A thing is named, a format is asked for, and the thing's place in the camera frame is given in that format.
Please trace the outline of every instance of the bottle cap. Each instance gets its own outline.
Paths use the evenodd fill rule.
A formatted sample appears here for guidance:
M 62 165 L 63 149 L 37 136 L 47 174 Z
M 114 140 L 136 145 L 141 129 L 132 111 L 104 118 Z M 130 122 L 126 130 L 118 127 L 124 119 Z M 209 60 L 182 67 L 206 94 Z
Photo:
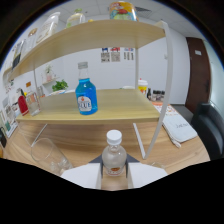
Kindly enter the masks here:
M 74 12 L 82 12 L 82 9 L 81 8 L 78 8 Z
M 118 130 L 111 130 L 107 132 L 107 143 L 109 145 L 119 145 L 122 141 L 122 134 Z
M 79 69 L 88 68 L 88 62 L 79 62 L 78 63 L 78 68 Z
M 31 82 L 26 83 L 26 87 L 31 86 Z
M 138 85 L 139 86 L 148 86 L 148 82 L 146 80 L 139 79 Z

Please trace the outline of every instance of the chair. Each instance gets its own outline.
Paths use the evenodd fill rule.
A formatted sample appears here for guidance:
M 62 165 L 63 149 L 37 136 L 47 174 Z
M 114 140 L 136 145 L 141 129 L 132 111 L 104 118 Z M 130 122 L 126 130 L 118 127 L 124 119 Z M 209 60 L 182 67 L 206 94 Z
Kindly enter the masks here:
M 207 149 L 211 160 L 224 157 L 224 120 L 209 103 L 199 103 L 191 124 Z

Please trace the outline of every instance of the table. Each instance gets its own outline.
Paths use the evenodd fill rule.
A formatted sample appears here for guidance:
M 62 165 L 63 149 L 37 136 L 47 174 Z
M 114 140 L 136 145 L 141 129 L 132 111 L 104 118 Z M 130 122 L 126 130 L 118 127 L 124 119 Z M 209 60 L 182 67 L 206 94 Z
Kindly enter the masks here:
M 157 122 L 137 123 L 143 146 L 147 150 L 150 140 L 155 132 Z M 30 146 L 37 134 L 43 128 L 42 124 L 19 124 L 4 150 L 4 158 L 38 166 L 31 155 Z M 177 148 L 169 139 L 162 127 L 156 143 L 146 160 L 142 159 L 137 137 L 132 124 L 111 125 L 48 125 L 39 138 L 50 138 L 74 167 L 85 165 L 102 154 L 107 146 L 106 133 L 111 129 L 122 132 L 122 146 L 127 153 L 143 164 L 153 162 L 165 166 L 170 175 L 187 166 L 210 161 L 206 148 L 199 137 L 186 141 Z M 109 177 L 103 171 L 102 190 L 128 189 L 126 173 L 119 177 Z

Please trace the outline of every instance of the drinking glass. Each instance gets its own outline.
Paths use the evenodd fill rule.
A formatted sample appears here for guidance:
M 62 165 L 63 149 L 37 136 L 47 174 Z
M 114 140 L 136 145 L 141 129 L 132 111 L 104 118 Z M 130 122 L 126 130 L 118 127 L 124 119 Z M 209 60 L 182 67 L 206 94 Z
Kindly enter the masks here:
M 31 148 L 31 156 L 45 170 L 57 176 L 61 176 L 65 170 L 73 168 L 64 154 L 48 138 L 42 138 L 35 142 Z

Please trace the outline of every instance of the shelf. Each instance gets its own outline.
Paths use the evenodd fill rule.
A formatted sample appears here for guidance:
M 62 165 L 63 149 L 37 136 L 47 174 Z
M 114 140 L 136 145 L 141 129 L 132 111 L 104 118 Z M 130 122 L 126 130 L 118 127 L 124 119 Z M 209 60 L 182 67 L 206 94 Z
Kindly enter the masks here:
M 53 82 L 54 80 L 56 80 L 56 79 L 58 79 L 58 78 L 59 78 L 59 77 L 56 77 L 56 78 L 54 78 L 54 79 L 51 79 L 51 81 L 48 81 L 48 82 L 42 83 L 42 85 L 45 85 L 45 84 L 50 83 L 50 82 Z
M 7 68 L 4 73 L 3 76 L 7 75 L 8 73 L 12 72 L 12 67 Z
M 9 80 L 79 51 L 102 47 L 141 48 L 165 37 L 164 29 L 142 22 L 99 20 L 64 29 L 35 46 L 14 68 Z
M 41 98 L 41 112 L 16 118 L 19 122 L 43 124 L 127 124 L 159 120 L 159 113 L 151 102 L 136 89 L 97 90 L 98 111 L 81 115 L 75 93 Z

